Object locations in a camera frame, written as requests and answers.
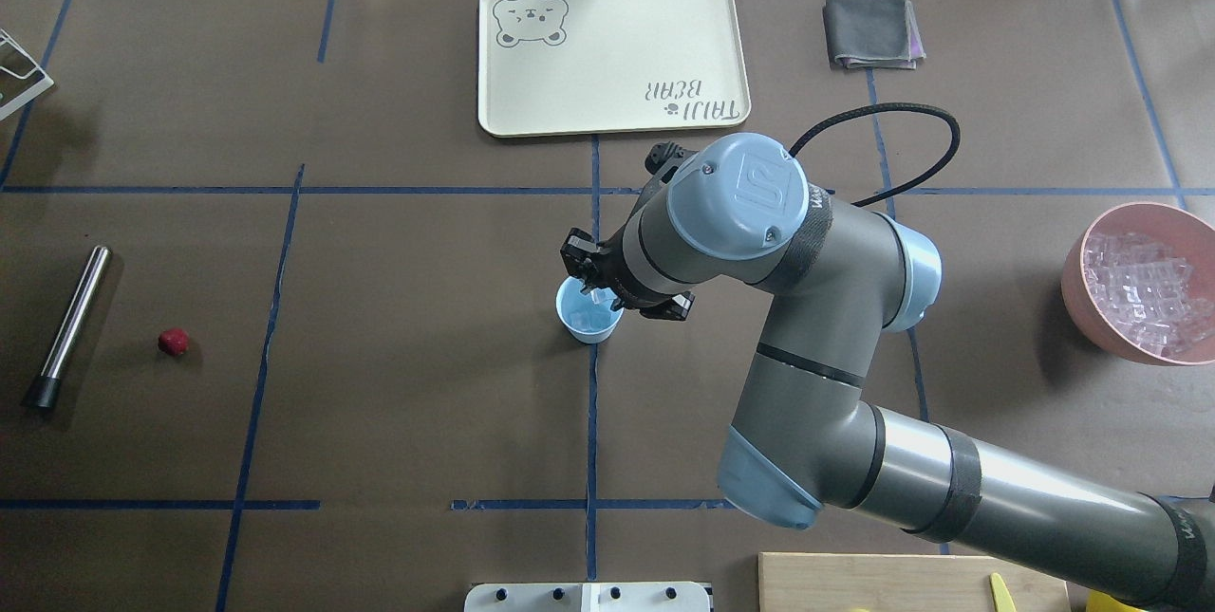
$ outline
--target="black rubber end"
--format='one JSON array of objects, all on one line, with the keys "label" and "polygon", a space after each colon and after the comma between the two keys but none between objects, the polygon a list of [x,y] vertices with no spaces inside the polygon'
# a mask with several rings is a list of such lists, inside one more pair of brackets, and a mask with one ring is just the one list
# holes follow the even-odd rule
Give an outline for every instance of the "black rubber end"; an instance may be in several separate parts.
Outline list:
[{"label": "black rubber end", "polygon": [[29,389],[26,390],[26,397],[21,399],[21,404],[26,406],[26,408],[36,408],[39,410],[50,412],[55,409],[55,402],[60,398],[61,381],[58,378],[36,375],[34,381],[30,382]]}]

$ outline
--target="black cable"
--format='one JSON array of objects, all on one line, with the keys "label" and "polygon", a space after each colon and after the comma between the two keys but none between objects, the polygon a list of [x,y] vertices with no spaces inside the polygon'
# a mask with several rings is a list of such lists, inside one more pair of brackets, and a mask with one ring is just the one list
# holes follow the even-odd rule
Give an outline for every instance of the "black cable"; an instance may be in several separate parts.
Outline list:
[{"label": "black cable", "polygon": [[940,171],[942,168],[945,168],[946,163],[949,163],[950,159],[954,158],[954,154],[957,154],[957,146],[959,142],[962,140],[962,129],[959,126],[957,119],[954,119],[954,114],[949,114],[949,112],[946,112],[945,109],[939,109],[938,107],[927,106],[927,103],[914,103],[914,102],[872,103],[872,106],[857,107],[857,109],[846,110],[842,112],[842,114],[832,115],[832,118],[830,119],[819,120],[819,123],[816,123],[814,127],[809,129],[809,131],[807,132],[803,132],[802,137],[798,137],[798,140],[793,142],[793,146],[789,148],[789,153],[791,157],[797,157],[797,153],[802,151],[803,146],[806,146],[807,142],[814,140],[814,136],[819,135],[823,131],[826,131],[826,129],[835,126],[835,124],[842,124],[844,123],[844,120],[860,119],[863,115],[882,114],[882,112],[885,110],[910,110],[914,112],[914,114],[936,115],[937,119],[944,120],[945,124],[949,124],[949,148],[945,149],[945,155],[937,159],[937,163],[933,163],[932,166],[928,166],[928,170],[923,171],[923,174],[915,176],[915,178],[908,180],[906,183],[898,185],[898,187],[882,189],[882,192],[876,193],[876,195],[871,198],[863,198],[863,200],[852,202],[854,206],[868,206],[869,204],[874,204],[874,202],[882,202],[885,200],[885,198],[892,198],[894,195],[898,195],[898,193],[908,192],[908,189],[916,187],[916,185],[923,183],[925,180],[936,176],[937,171]]}]

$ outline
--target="wooden cutting board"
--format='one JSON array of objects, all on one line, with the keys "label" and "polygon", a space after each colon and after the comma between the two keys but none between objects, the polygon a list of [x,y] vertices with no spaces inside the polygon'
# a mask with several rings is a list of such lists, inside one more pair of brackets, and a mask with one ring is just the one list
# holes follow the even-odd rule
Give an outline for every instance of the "wooden cutting board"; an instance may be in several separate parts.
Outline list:
[{"label": "wooden cutting board", "polygon": [[991,612],[993,572],[1017,612],[1070,610],[1062,580],[994,557],[761,552],[759,611]]}]

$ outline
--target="folded towel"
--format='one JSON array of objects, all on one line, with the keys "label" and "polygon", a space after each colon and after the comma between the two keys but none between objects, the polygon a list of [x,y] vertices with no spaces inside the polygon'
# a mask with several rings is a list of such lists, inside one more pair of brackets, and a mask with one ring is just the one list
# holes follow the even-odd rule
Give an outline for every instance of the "folded towel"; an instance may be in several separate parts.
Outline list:
[{"label": "folded towel", "polygon": [[827,53],[846,68],[915,68],[925,57],[910,0],[827,0],[823,22]]}]

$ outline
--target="metal muddler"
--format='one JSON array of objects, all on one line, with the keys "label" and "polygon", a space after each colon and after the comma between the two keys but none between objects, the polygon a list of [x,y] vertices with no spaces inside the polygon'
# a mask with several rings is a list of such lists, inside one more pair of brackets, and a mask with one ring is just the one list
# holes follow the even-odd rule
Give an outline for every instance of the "metal muddler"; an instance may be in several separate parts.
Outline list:
[{"label": "metal muddler", "polygon": [[97,296],[101,276],[104,273],[108,262],[109,248],[104,248],[104,245],[96,245],[92,253],[89,254],[89,261],[84,265],[84,271],[80,273],[77,291],[72,295],[72,304],[68,305],[68,311],[63,316],[63,323],[61,323],[60,332],[55,336],[55,344],[51,345],[51,351],[46,355],[43,372],[34,378],[34,381],[29,385],[29,390],[26,391],[26,397],[21,399],[21,404],[26,406],[26,408],[36,408],[45,412],[55,409],[55,402],[60,397],[60,384],[63,381],[64,367],[67,367],[67,362],[72,357],[72,350],[75,347],[77,338],[80,335],[80,328],[84,327],[84,319],[89,314],[92,300]]}]

